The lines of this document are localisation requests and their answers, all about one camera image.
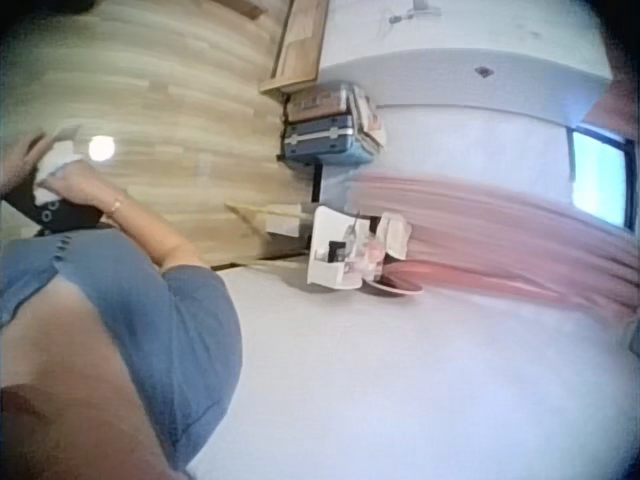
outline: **wooden wall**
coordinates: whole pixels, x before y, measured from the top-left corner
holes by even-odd
[[[115,137],[96,164],[189,236],[212,264],[280,253],[223,202],[310,198],[279,165],[281,106],[258,93],[273,66],[287,0],[252,22],[209,0],[109,0],[90,14],[31,24],[3,64],[2,137],[81,123],[77,149]],[[3,236],[35,228],[3,212]]]

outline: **pink fabric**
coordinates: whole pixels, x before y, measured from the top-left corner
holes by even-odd
[[[638,309],[637,238],[569,205],[437,178],[367,174],[352,202],[413,225],[407,262],[385,274],[627,321]]]

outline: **woman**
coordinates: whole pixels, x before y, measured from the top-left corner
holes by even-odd
[[[0,193],[49,150],[22,139]],[[238,319],[195,247],[84,161],[44,186],[119,228],[0,257],[2,468],[15,479],[182,478],[231,400]]]

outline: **light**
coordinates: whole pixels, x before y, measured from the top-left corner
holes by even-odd
[[[89,157],[96,162],[109,160],[115,152],[116,142],[113,137],[98,135],[89,142]]]

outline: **window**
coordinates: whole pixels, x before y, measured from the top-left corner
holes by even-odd
[[[581,127],[568,129],[576,207],[633,230],[636,221],[634,144]]]

